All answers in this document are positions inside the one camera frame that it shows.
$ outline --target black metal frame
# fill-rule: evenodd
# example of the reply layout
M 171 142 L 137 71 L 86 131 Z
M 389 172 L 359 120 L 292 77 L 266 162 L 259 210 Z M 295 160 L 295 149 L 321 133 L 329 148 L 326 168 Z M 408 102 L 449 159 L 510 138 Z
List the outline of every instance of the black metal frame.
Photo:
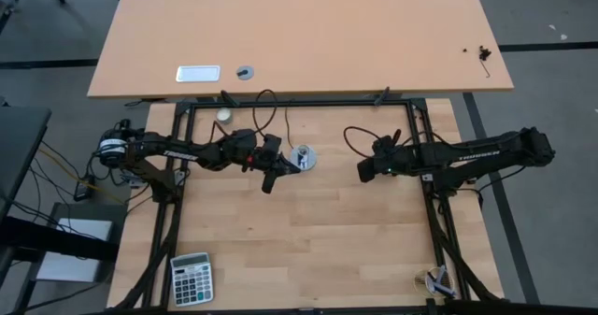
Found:
M 179 131 L 180 125 L 181 125 L 182 115 L 184 113 L 188 113 L 185 140 L 190 141 L 192 139 L 193 125 L 194 125 L 196 111 L 198 109 L 220 108 L 225 105 L 226 105 L 225 103 L 220 102 L 220 101 L 219 102 L 205 102 L 205 103 L 179 103 L 179 104 L 177 104 L 177 108 L 175 110 L 175 119 L 173 122 L 173 128 L 172 128 L 171 135 L 172 136 L 178 135 L 178 131 Z M 273 107 L 275 105 L 277 105 L 277 103 L 270 102 L 270 101 L 263 101 L 263 102 L 253 102 L 252 101 L 252 102 L 240 103 L 239 107 L 241 107 L 241 108 Z M 300 98 L 300 99 L 293 100 L 287 106 L 288 107 L 351 107 L 351 106 L 359 107 L 359 106 L 373 106 L 373 105 L 374 104 L 371 99 L 303 100 Z M 430 118 L 428 116 L 425 99 L 419 99 L 419 98 L 417 98 L 417 99 L 386 99 L 384 102 L 381 103 L 381 105 L 382 106 L 405 107 L 409 130 L 410 130 L 411 135 L 414 138 L 414 143 L 420 143 L 421 133 L 419 131 L 418 122 L 417 122 L 417 118 L 416 118 L 416 111 L 419 111 L 421 118 L 422 118 L 422 123 L 423 123 L 423 133 L 425 134 L 426 140 L 427 141 L 434 140 L 434 136 L 432 135 L 432 125 L 430 122 Z M 170 161 L 169 161 L 169 164 L 167 164 L 167 166 L 168 166 L 168 168 L 172 169 L 172 163 Z M 187 169 L 188 169 L 187 162 L 186 161 L 182 162 L 181 170 L 186 171 Z M 430 221 L 431 218 L 437 218 L 436 208 L 434 206 L 434 201 L 432 199 L 433 187 L 432 187 L 431 183 L 426 182 L 423 179 L 421 180 L 421 187 L 422 187 L 422 193 L 424 196 L 426 212 L 428 215 L 428 221 Z M 457 251 L 457 253 L 460 253 L 459 240 L 457 238 L 457 233 L 456 233 L 454 221 L 452 219 L 450 205 L 448 204 L 448 199 L 445 196 L 441 196 L 440 198 L 441 199 L 440 199 L 439 204 L 442 205 L 442 209 L 443 209 L 442 216 L 443 216 L 443 219 L 445 222 L 445 227 L 447 229 L 448 239 L 450 241 L 450 244 Z M 179 226 L 179 223 L 180 223 L 181 205 L 182 205 L 182 199 L 178 203 L 175 204 L 175 210 L 174 210 L 173 216 L 172 216 L 172 224 L 176 225 L 177 227 Z M 163 227 L 164 227 L 165 209 L 166 209 L 166 204 L 160 203 L 159 212 L 156 217 L 156 223 L 155 223 L 155 227 L 154 227 L 153 240 L 152 240 L 152 252 L 149 256 L 150 259 L 155 255 L 154 249 L 158 249 L 160 247 L 160 242 L 162 239 Z M 430 227 L 431 227 L 431 229 L 430 229 L 431 238 L 432 238 L 433 246 L 434 246 L 434 257 L 436 259 L 436 263 L 438 265 L 443 265 L 446 262 L 443 248 L 442 248 L 441 244 L 439 243 L 438 239 L 435 236 L 433 236 L 434 230 L 432 229 L 432 226 L 430 226 Z M 178 242 L 178 229 L 175 231 L 176 232 L 174 234 L 173 246 L 171 246 L 171 248 L 169 249 L 168 254 L 166 256 L 166 261 L 165 261 L 166 270 L 164 271 L 164 279 L 163 279 L 162 290 L 161 290 L 160 304 L 158 306 L 158 307 L 162 307 L 162 308 L 168 307 L 168 302 L 169 302 L 169 297 L 170 297 L 171 274 L 170 274 L 169 261 L 176 254 L 176 243 Z M 469 293 L 468 285 L 467 285 L 465 279 L 463 278 L 463 275 L 460 272 L 457 273 L 457 281 L 458 281 L 458 285 L 459 285 L 459 291 L 460 291 L 461 298 L 464 300 L 470 300 L 471 296 Z M 151 298 L 152 298 L 152 290 L 153 290 L 153 279 L 151 281 L 151 284 L 146 286 L 146 289 L 145 289 L 145 292 L 143 295 L 142 307 L 144 307 L 144 308 L 150 307 Z M 249 314 L 257 314 L 257 313 L 260 313 L 260 314 L 263 314 L 263 313 L 294 314 L 294 313 L 299 312 L 299 313 L 305 313 L 305 314 L 310 313 L 311 314 L 313 311 L 314 311 L 314 309 L 310 309 L 310 310 L 259 309 L 259 310 L 235 310 L 235 311 L 229 311 L 229 310 L 209 311 L 209 313 L 212 313 L 212 314 L 234 313 L 234 314 L 248 314 L 249 315 Z M 342 314 L 350 314 L 350 313 L 355 313 L 355 314 L 362 314 L 362 313 L 391 314 L 391 313 L 393 313 L 393 314 L 396 314 L 397 312 L 404 313 L 404 314 L 411 314 L 411 313 L 420 314 L 420 313 L 427 312 L 429 314 L 433 314 L 433 313 L 435 313 L 434 300 L 430 300 L 429 304 L 426 307 L 320 308 L 317 311 L 317 313 L 320 315 L 325 314 L 325 313 L 329 313 L 329 314 L 340 314 L 340 313 L 342 313 Z M 193 313 L 205 313 L 205 312 L 185 311 L 184 313 L 193 314 Z

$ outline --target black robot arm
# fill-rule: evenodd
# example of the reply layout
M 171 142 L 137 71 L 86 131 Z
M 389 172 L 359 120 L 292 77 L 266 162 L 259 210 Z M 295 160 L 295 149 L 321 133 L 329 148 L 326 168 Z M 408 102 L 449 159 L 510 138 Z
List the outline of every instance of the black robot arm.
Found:
M 262 191 L 271 193 L 276 178 L 301 172 L 278 152 L 280 142 L 279 137 L 266 134 L 262 146 L 258 147 L 256 132 L 242 129 L 218 141 L 196 144 L 131 129 L 128 121 L 122 121 L 118 128 L 102 135 L 95 154 L 102 165 L 128 170 L 146 181 L 151 186 L 154 201 L 172 202 L 178 199 L 174 174 L 156 168 L 147 157 L 162 155 L 187 160 L 211 171 L 221 171 L 230 164 L 241 165 L 243 172 L 261 170 L 265 174 Z
M 432 175 L 436 192 L 453 193 L 468 179 L 512 165 L 547 165 L 555 153 L 546 135 L 535 128 L 456 144 L 441 140 L 397 146 L 397 137 L 383 136 L 374 142 L 374 156 L 357 165 L 362 182 L 374 179 L 376 174 Z M 469 162 L 451 166 L 460 161 Z

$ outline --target wooden tabletop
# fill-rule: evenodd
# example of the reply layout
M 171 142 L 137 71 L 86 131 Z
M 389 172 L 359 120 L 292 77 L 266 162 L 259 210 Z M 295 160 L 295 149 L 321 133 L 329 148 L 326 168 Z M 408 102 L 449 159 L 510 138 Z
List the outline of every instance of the wooden tabletop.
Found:
M 430 99 L 428 106 L 434 130 L 459 141 L 449 100 Z M 147 130 L 168 135 L 174 107 L 153 105 Z M 258 109 L 258 122 L 265 122 L 270 110 Z M 281 150 L 289 155 L 281 111 L 267 132 L 283 137 Z M 252 126 L 250 109 L 235 109 L 234 115 L 228 131 Z M 277 179 L 271 194 L 261 192 L 260 172 L 242 173 L 236 165 L 210 172 L 191 165 L 177 254 L 210 254 L 215 299 L 189 308 L 176 308 L 171 299 L 171 309 L 423 305 L 413 278 L 434 266 L 434 251 L 419 179 L 378 177 L 360 183 L 356 164 L 361 157 L 342 137 L 343 129 L 354 124 L 379 135 L 401 128 L 402 141 L 409 137 L 405 110 L 290 107 L 288 115 L 292 143 L 311 146 L 319 158 L 312 170 Z M 207 141 L 214 118 L 214 110 L 198 110 L 193 141 Z M 370 150 L 371 136 L 356 133 L 349 139 L 358 149 Z M 152 161 L 164 166 L 164 159 Z M 502 294 L 475 195 L 460 192 L 450 202 L 464 260 L 493 293 Z M 123 299 L 145 268 L 156 211 L 157 204 L 148 202 L 127 218 L 109 306 Z M 156 291 L 162 274 L 157 274 Z
M 490 49 L 484 63 L 479 47 Z M 218 82 L 178 83 L 181 65 Z M 254 68 L 250 80 L 236 70 Z M 479 0 L 121 0 L 92 97 L 507 91 Z

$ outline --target calculator display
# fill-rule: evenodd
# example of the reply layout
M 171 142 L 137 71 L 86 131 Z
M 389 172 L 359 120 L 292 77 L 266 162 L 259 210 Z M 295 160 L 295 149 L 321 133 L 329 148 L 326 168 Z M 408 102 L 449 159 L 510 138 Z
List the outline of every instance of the calculator display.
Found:
M 192 258 L 183 258 L 172 262 L 174 267 L 181 267 L 184 265 L 204 264 L 207 263 L 207 255 L 198 255 Z

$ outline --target floor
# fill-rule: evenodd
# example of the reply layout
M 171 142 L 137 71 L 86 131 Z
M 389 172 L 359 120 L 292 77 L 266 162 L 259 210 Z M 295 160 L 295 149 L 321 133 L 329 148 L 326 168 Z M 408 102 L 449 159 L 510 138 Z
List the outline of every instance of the floor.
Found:
M 117 0 L 68 2 L 67 7 L 59 7 L 54 0 L 21 0 L 19 12 L 0 35 L 0 62 L 97 58 Z M 481 2 L 499 44 L 598 40 L 598 0 Z M 591 273 L 593 258 L 598 254 L 594 238 L 598 233 L 598 205 L 593 188 L 598 167 L 592 166 L 598 164 L 598 51 L 513 52 L 504 53 L 504 57 L 516 91 L 475 95 L 487 133 L 492 136 L 537 126 L 548 134 L 557 151 L 548 167 L 527 169 L 505 181 L 535 287 L 542 303 L 598 308 L 598 277 Z M 106 129 L 121 118 L 130 118 L 135 126 L 142 126 L 148 112 L 147 105 L 126 108 L 124 100 L 88 99 L 86 92 L 92 75 L 93 67 L 0 70 L 0 96 L 13 106 L 51 108 L 53 114 L 45 140 L 83 168 Z M 474 138 L 463 97 L 452 94 L 450 98 L 463 138 Z M 68 189 L 74 187 L 43 155 L 37 159 L 57 183 Z M 122 198 L 128 194 L 126 189 L 114 188 L 111 183 L 103 182 L 102 186 Z M 40 190 L 41 209 L 50 212 L 60 198 L 47 183 L 40 183 Z M 505 294 L 513 301 L 523 301 L 491 191 L 484 196 L 484 218 Z M 36 204 L 36 186 L 31 176 L 25 179 L 18 200 Z M 92 202 L 111 204 L 101 196 Z M 27 266 L 19 264 L 11 269 L 0 291 L 0 313 L 12 310 Z M 82 287 L 77 283 L 39 283 L 31 304 Z M 107 285 L 103 285 L 31 313 L 100 311 L 107 290 Z

